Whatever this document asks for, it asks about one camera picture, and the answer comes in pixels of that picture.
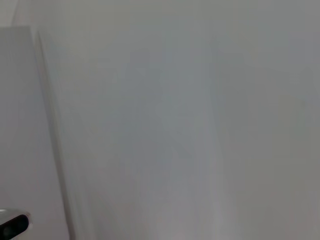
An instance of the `white wall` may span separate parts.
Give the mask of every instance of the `white wall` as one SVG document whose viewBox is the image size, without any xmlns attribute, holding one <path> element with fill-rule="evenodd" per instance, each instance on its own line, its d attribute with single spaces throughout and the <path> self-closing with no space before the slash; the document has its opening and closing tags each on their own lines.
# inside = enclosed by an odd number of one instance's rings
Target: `white wall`
<svg viewBox="0 0 320 240">
<path fill-rule="evenodd" d="M 317 1 L 28 1 L 78 239 L 319 238 Z"/>
<path fill-rule="evenodd" d="M 40 31 L 77 239 L 218 235 L 224 196 L 213 196 L 220 157 L 197 3 L 29 3 L 14 23 Z"/>
</svg>

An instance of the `white surface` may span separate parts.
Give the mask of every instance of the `white surface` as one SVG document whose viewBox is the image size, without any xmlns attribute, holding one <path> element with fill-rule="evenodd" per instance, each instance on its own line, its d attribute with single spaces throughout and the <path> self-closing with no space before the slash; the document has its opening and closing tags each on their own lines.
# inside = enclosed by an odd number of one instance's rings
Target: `white surface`
<svg viewBox="0 0 320 240">
<path fill-rule="evenodd" d="M 10 27 L 19 0 L 0 0 L 0 27 Z"/>
<path fill-rule="evenodd" d="M 0 28 L 0 206 L 31 213 L 26 240 L 67 240 L 30 30 Z"/>
<path fill-rule="evenodd" d="M 79 239 L 319 239 L 319 1 L 29 3 Z"/>
</svg>

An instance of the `white door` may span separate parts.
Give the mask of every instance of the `white door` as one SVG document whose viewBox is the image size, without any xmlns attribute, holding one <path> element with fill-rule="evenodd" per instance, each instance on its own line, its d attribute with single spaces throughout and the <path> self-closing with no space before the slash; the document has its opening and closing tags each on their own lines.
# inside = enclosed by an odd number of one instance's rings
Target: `white door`
<svg viewBox="0 0 320 240">
<path fill-rule="evenodd" d="M 28 27 L 0 28 L 0 208 L 30 212 L 23 239 L 69 239 Z"/>
</svg>

